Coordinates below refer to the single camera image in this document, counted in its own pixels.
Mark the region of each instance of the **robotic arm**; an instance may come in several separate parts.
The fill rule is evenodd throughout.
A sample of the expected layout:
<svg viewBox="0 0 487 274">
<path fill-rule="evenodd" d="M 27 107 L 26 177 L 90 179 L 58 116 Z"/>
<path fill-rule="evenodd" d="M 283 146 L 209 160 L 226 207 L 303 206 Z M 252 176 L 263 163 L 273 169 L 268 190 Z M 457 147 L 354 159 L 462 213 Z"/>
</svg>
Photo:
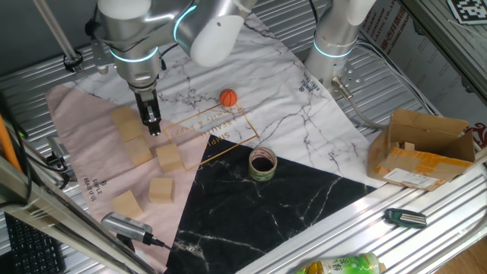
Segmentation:
<svg viewBox="0 0 487 274">
<path fill-rule="evenodd" d="M 256 0 L 98 0 L 101 41 L 110 46 L 116 70 L 135 93 L 142 122 L 159 135 L 155 92 L 158 47 L 179 43 L 194 62 L 212 67 L 230 55 Z"/>
<path fill-rule="evenodd" d="M 326 88 L 341 77 L 362 22 L 376 0 L 337 0 L 324 11 L 304 65 Z"/>
</svg>

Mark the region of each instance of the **orange ball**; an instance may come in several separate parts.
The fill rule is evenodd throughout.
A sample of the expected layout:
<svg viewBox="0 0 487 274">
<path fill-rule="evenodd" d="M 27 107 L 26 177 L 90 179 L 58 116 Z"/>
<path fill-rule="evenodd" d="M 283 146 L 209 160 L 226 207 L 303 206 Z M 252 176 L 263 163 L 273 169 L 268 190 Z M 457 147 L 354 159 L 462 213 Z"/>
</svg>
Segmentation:
<svg viewBox="0 0 487 274">
<path fill-rule="evenodd" d="M 237 103 L 237 92 L 226 89 L 220 93 L 220 103 L 225 107 L 231 107 Z"/>
</svg>

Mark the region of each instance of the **tape roll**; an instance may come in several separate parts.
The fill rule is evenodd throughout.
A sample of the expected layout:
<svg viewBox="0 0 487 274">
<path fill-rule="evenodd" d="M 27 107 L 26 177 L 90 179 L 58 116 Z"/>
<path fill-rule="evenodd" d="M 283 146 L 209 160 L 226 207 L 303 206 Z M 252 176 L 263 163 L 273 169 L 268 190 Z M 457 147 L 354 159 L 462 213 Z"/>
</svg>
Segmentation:
<svg viewBox="0 0 487 274">
<path fill-rule="evenodd" d="M 250 152 L 249 175 L 259 182 L 271 180 L 277 167 L 277 157 L 269 148 L 256 148 Z"/>
</svg>

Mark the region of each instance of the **pink paper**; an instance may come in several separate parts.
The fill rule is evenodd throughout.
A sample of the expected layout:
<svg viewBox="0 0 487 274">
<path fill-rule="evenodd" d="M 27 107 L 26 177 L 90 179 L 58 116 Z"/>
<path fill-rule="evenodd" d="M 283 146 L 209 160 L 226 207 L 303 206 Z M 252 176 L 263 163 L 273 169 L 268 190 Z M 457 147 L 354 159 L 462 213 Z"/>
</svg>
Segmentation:
<svg viewBox="0 0 487 274">
<path fill-rule="evenodd" d="M 147 129 L 144 129 L 144 135 L 154 159 L 135 167 L 110 115 L 119 105 L 63 85 L 46 93 L 46 100 L 59 137 L 71 155 L 73 169 L 93 218 L 101 221 L 113 211 L 110 201 L 131 190 L 144 211 L 137 220 L 152 226 L 154 236 L 171 246 L 197 168 L 189 171 L 181 168 L 164 174 L 155 149 L 169 144 L 169 141 L 164 134 L 151 136 Z M 168 121 L 161 122 L 161 128 L 170 125 Z M 178 147 L 179 152 L 182 157 L 201 159 L 207 141 L 208 138 L 198 138 L 187 142 Z M 155 177 L 173 178 L 174 204 L 150 202 L 148 191 L 150 181 Z M 162 266 L 167 263 L 168 250 L 138 242 L 134 245 L 145 253 L 146 261 L 152 267 L 162 271 Z"/>
</svg>

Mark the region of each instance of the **black keyboard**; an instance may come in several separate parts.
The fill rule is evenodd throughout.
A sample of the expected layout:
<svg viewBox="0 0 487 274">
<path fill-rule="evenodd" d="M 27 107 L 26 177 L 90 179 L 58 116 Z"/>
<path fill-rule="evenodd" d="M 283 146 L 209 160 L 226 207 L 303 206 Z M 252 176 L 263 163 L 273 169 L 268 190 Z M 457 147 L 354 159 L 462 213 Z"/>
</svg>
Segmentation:
<svg viewBox="0 0 487 274">
<path fill-rule="evenodd" d="M 5 220 L 17 274 L 64 272 L 60 242 L 8 214 Z"/>
</svg>

